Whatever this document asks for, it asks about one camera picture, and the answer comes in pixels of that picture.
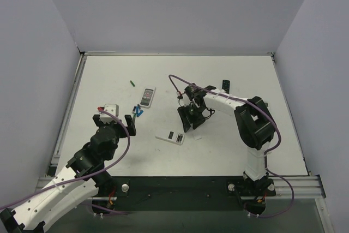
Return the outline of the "red and white remote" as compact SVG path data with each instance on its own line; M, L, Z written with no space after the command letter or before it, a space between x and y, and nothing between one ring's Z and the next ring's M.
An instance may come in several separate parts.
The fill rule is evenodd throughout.
M182 145L185 135L172 130L159 129L155 132L155 137L159 140L166 141L176 145Z

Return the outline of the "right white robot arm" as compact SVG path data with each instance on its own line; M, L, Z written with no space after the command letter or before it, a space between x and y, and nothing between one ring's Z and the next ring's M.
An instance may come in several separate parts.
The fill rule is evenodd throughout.
M252 181L267 176L264 154L275 133L273 120L260 97L251 99L233 97L223 89L207 86L204 89L188 85L177 93L183 103L178 109L183 130L197 129L216 111L235 118L240 138L248 146L247 166L244 175Z

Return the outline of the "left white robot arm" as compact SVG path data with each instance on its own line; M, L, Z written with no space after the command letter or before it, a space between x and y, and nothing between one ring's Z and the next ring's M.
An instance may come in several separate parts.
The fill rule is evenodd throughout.
M93 116L97 131L40 191L1 208L6 232L47 232L74 207L97 194L113 197L117 186L105 162L112 160L120 139L136 135L135 117L101 110Z

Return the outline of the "white battery cover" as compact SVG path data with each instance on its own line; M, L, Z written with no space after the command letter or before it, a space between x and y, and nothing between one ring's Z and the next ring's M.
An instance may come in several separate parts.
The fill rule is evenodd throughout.
M192 135L193 135L194 140L202 139L202 135L199 133L193 133Z

